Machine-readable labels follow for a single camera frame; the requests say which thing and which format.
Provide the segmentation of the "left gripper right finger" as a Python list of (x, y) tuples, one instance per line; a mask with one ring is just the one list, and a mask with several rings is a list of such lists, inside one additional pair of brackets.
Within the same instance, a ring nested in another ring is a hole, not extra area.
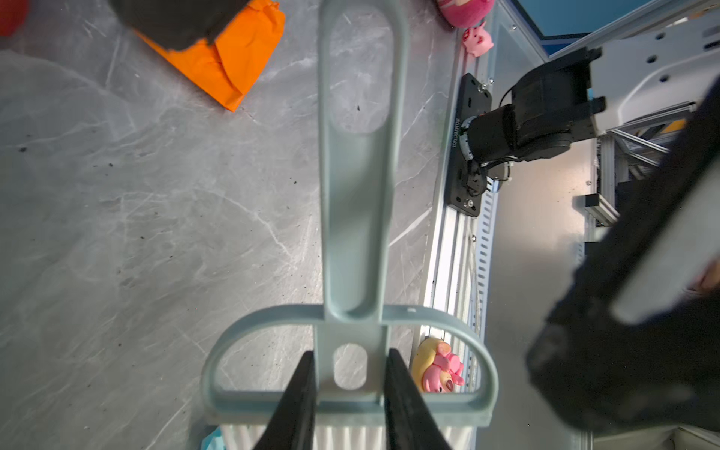
[(451, 449), (397, 349), (385, 362), (384, 414), (387, 449)]

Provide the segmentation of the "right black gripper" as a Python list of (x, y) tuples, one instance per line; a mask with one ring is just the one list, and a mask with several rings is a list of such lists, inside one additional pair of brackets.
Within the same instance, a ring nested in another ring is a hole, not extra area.
[(249, 0), (111, 0), (120, 22), (165, 50), (214, 41)]

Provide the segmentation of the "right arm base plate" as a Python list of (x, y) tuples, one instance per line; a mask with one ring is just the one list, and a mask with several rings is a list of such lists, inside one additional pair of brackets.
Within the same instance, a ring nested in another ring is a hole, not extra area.
[(487, 176), (482, 174), (478, 150), (472, 150), (469, 130), (476, 118), (491, 110), (491, 94), (471, 73), (459, 81), (459, 95), (451, 127), (451, 144), (446, 170), (444, 202), (471, 218), (480, 214)]

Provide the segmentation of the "light cyan paper scrap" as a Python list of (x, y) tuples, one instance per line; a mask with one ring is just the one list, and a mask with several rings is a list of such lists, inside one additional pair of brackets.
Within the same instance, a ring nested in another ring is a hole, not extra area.
[(216, 427), (202, 439), (200, 450), (227, 450), (220, 427)]

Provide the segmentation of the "teal hand brush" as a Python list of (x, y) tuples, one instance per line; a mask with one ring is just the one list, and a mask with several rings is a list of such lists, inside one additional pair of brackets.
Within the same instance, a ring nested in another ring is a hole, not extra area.
[[(343, 13), (378, 13), (392, 39), (388, 110), (371, 130), (341, 125), (332, 114), (332, 39)], [(386, 305), (388, 234), (401, 143), (409, 31), (397, 1), (325, 1), (318, 35), (319, 144), (322, 214), (322, 302), (255, 311), (219, 337), (202, 369), (202, 406), (221, 428), (228, 449), (254, 449), (287, 386), (280, 392), (241, 391), (219, 383), (228, 352), (247, 337), (279, 328), (310, 331), (317, 407), (312, 449), (387, 449), (384, 373), (396, 328), (427, 327), (445, 340), (480, 379), (467, 393), (421, 393), (451, 449), (468, 449), (489, 425), (499, 394), (496, 366), (466, 322), (431, 307)]]

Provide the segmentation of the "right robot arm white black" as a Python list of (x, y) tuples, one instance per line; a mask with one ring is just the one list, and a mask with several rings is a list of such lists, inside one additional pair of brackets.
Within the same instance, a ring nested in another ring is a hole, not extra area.
[[(119, 20), (151, 44), (182, 54), (201, 41), (260, 25), (257, 1), (114, 1)], [(706, 14), (656, 34), (582, 48), (536, 67), (512, 87), (512, 100), (466, 118), (455, 145), (470, 162), (551, 159), (681, 101), (698, 101), (719, 74), (719, 15)]]

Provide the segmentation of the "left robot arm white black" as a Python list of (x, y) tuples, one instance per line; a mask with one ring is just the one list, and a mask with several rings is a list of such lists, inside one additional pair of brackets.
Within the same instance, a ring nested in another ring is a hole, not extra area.
[[(347, 135), (322, 123), (322, 305), (252, 313), (224, 333), (202, 372), (206, 412), (259, 423), (262, 449), (308, 449), (317, 427), (367, 427), (390, 449), (446, 449), (442, 427), (491, 420), (500, 380), (460, 320), (384, 305), (393, 125)], [(719, 91), (713, 88), (630, 208), (577, 270), (527, 354), (532, 385), (582, 431), (683, 423), (719, 428), (719, 295), (684, 302), (684, 285), (719, 251)], [(217, 388), (215, 366), (238, 339), (270, 326), (315, 332), (282, 393)], [(484, 370), (470, 395), (424, 396), (388, 332), (430, 324), (462, 339)]]

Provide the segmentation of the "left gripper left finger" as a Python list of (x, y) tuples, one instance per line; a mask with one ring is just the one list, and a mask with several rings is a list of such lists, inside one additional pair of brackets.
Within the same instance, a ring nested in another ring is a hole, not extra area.
[(313, 352), (304, 352), (277, 409), (254, 450), (311, 450), (315, 433), (317, 381)]

